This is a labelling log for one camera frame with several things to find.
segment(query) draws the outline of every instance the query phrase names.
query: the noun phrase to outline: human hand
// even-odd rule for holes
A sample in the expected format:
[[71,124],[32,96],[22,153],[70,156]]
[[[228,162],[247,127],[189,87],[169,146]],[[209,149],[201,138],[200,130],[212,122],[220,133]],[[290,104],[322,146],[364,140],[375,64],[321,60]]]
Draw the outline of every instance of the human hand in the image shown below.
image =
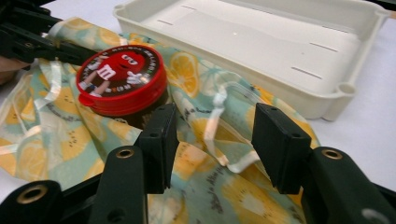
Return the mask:
[[29,63],[24,63],[16,59],[8,59],[0,56],[0,85],[11,80],[14,77],[16,71],[28,65]]

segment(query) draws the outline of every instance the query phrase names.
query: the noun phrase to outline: drawstring bag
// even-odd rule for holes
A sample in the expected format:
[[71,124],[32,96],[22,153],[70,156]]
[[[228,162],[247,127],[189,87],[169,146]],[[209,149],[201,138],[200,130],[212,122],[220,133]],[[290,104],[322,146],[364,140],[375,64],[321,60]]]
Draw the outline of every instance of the drawstring bag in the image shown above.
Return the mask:
[[[205,58],[148,36],[117,35],[72,18],[57,23],[48,38],[97,51],[145,45],[162,55],[180,144],[171,188],[148,196],[149,223],[304,223],[301,194],[279,194],[250,143],[255,104],[264,103],[281,109],[312,137],[311,147],[318,147],[306,120],[283,101]],[[79,103],[78,69],[40,59],[4,101],[0,166],[11,175],[51,179],[68,189],[100,174],[112,149],[137,139],[141,130]]]

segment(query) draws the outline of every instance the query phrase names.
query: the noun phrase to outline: white plastic tray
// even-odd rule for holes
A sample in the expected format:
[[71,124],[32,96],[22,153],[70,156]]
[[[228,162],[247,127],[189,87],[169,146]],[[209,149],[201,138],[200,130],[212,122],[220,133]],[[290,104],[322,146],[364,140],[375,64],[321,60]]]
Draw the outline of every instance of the white plastic tray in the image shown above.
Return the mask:
[[234,71],[307,119],[334,120],[389,12],[355,0],[132,0],[114,15],[123,32]]

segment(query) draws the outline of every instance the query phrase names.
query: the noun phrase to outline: m&m's container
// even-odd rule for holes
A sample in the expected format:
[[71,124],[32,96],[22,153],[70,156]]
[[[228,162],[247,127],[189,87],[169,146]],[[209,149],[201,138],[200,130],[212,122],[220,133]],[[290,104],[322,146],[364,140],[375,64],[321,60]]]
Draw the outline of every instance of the m&m's container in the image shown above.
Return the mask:
[[79,101],[93,112],[143,129],[168,99],[161,55],[139,45],[99,52],[77,73]]

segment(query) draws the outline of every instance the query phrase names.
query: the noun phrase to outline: white table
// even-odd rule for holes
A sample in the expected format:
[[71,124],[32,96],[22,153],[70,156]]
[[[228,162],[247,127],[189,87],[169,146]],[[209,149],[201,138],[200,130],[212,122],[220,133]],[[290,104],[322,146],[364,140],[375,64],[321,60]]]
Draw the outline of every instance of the white table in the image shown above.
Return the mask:
[[[44,7],[54,17],[78,16],[118,33],[112,11],[121,3],[125,0],[57,0]],[[0,103],[13,85],[1,87]],[[387,20],[379,32],[356,87],[357,95],[336,121],[309,122],[323,146],[344,150],[371,181],[396,191],[396,20]]]

